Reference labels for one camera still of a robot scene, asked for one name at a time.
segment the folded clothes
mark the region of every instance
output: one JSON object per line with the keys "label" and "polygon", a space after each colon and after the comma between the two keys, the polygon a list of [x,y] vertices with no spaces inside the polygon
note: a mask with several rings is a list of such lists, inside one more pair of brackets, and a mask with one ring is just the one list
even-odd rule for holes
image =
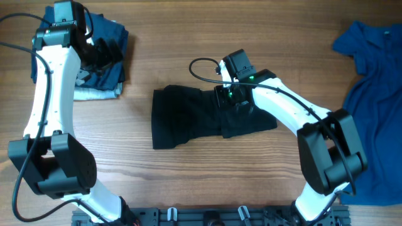
{"label": "folded clothes", "polygon": [[277,127],[275,117],[251,104],[222,110],[215,91],[179,85],[154,90],[151,123],[154,149],[174,148],[197,137],[230,138]]}
{"label": "folded clothes", "polygon": [[114,90],[96,90],[92,88],[76,87],[74,100],[105,100],[115,99],[121,95],[123,83],[118,83]]}
{"label": "folded clothes", "polygon": [[353,57],[364,76],[347,95],[344,109],[355,120],[368,169],[356,179],[357,195],[343,195],[342,203],[402,203],[401,40],[402,24],[375,28],[356,21],[333,45]]}
{"label": "folded clothes", "polygon": [[[113,21],[105,19],[103,15],[97,15],[91,13],[91,17],[94,23],[94,34],[92,36],[93,41],[98,38],[105,40],[115,39],[119,48],[121,49],[123,56],[126,54],[128,43],[128,31],[124,29],[124,26]],[[45,9],[44,18],[50,22],[55,21],[54,10],[52,7],[47,6]],[[90,27],[90,20],[88,14],[85,14],[85,20],[87,26]],[[44,22],[41,23],[40,28],[46,28],[48,25]],[[36,59],[32,57],[32,73],[31,78],[36,82]],[[83,88],[92,88],[96,90],[110,90],[115,91],[118,83],[125,81],[125,74],[122,62],[119,62],[113,67],[108,68],[102,76],[98,76],[95,73],[90,75],[89,79],[86,79],[83,84],[76,85]]]}

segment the blue cloth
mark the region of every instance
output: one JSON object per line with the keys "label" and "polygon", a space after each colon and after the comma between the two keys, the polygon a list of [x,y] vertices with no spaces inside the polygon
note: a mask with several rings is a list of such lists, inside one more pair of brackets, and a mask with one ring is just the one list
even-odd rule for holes
{"label": "blue cloth", "polygon": [[344,108],[355,120],[368,169],[356,179],[357,196],[344,195],[341,201],[402,203],[402,24],[374,28],[356,21],[333,49],[352,56],[357,73],[364,76]]}
{"label": "blue cloth", "polygon": [[[128,31],[124,29],[124,26],[105,19],[103,15],[91,13],[91,17],[94,22],[93,41],[95,42],[98,38],[103,38],[105,40],[115,39],[123,53],[123,56],[125,56],[128,43]],[[52,23],[55,22],[55,12],[53,7],[46,7],[44,18]],[[90,28],[88,14],[85,14],[85,21],[87,26]],[[40,25],[40,28],[47,27],[48,25],[44,22]],[[32,57],[31,78],[33,82],[36,83],[36,59],[34,56]],[[117,84],[124,82],[125,79],[123,63],[119,62],[113,65],[112,68],[108,68],[101,77],[93,73],[85,83],[80,85],[80,87],[97,90],[115,90]]]}

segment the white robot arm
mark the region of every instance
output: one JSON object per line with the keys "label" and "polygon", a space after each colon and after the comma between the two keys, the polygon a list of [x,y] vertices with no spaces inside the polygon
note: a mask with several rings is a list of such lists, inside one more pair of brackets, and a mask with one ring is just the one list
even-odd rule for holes
{"label": "white robot arm", "polygon": [[[337,193],[349,184],[345,172],[349,166],[342,166],[340,159],[334,153],[329,153],[324,143],[328,134],[323,132],[317,117],[326,121],[328,127],[338,133],[344,146],[343,151],[347,155],[348,162],[345,164],[351,165],[352,174],[356,176],[367,168],[367,159],[352,117],[343,109],[332,114],[330,110],[312,104],[291,91],[269,70],[256,72],[244,50],[231,53],[221,60],[217,72],[222,75],[224,82],[232,83],[215,88],[220,107],[233,106],[244,101],[251,102],[275,116],[295,136],[299,136],[301,168],[307,183],[294,205],[302,221],[316,222],[323,213],[329,211]],[[261,86],[251,85],[247,88],[244,85],[234,85],[233,82],[265,85],[283,92]],[[299,102],[311,109],[315,116]],[[334,181],[331,181],[332,173],[338,174]]]}
{"label": "white robot arm", "polygon": [[[46,61],[52,74],[48,80],[45,65],[37,58],[32,113],[24,130],[24,139],[10,142],[9,157],[20,170],[30,149],[30,141],[38,134],[46,85],[50,82],[41,145],[36,150],[37,156],[28,159],[30,163],[24,179],[37,195],[45,194],[65,201],[80,200],[81,203],[74,204],[91,216],[94,223],[104,223],[100,217],[108,222],[129,223],[130,219],[122,218],[128,207],[122,198],[113,195],[96,178],[94,157],[75,139],[72,122],[75,80],[80,69],[103,70],[121,61],[121,52],[113,40],[99,40],[95,44],[87,41],[90,38],[85,37],[84,7],[79,3],[55,3],[55,22],[49,28],[36,31],[33,42],[36,53]],[[46,147],[52,149],[55,157],[40,157],[47,152]]]}

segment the shirt collar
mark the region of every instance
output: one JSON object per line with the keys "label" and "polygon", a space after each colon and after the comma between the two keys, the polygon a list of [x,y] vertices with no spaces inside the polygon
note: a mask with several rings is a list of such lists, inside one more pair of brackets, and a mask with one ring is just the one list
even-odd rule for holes
{"label": "shirt collar", "polygon": [[372,43],[378,48],[385,48],[385,36],[391,35],[391,28],[375,28],[358,22],[359,28],[366,39],[366,41]]}

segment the wood grain surface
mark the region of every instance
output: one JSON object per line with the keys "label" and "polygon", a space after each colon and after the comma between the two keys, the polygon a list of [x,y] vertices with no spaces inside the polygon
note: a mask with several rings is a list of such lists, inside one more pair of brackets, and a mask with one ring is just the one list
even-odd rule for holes
{"label": "wood grain surface", "polygon": [[[169,84],[203,90],[215,86],[193,78],[197,57],[220,60],[240,48],[258,70],[268,68],[292,90],[336,110],[359,77],[351,58],[332,51],[333,41],[355,20],[373,26],[401,22],[401,1],[82,1],[93,13],[129,31],[128,80],[116,100],[75,102],[77,139],[95,156],[98,177],[131,207],[252,207],[288,205],[301,192],[294,135],[282,124],[273,131],[231,139],[203,137],[172,150],[153,150],[154,89]],[[0,16],[39,16],[49,0],[2,0]],[[39,21],[7,19],[0,40],[30,46]],[[0,225],[23,225],[11,211],[18,171],[7,157],[8,142],[21,139],[35,86],[29,54],[0,47]],[[213,66],[195,72],[216,78]],[[35,196],[23,184],[19,210],[37,216],[60,200]],[[69,225],[68,206],[32,225]],[[353,225],[400,225],[402,206],[351,206]]]}

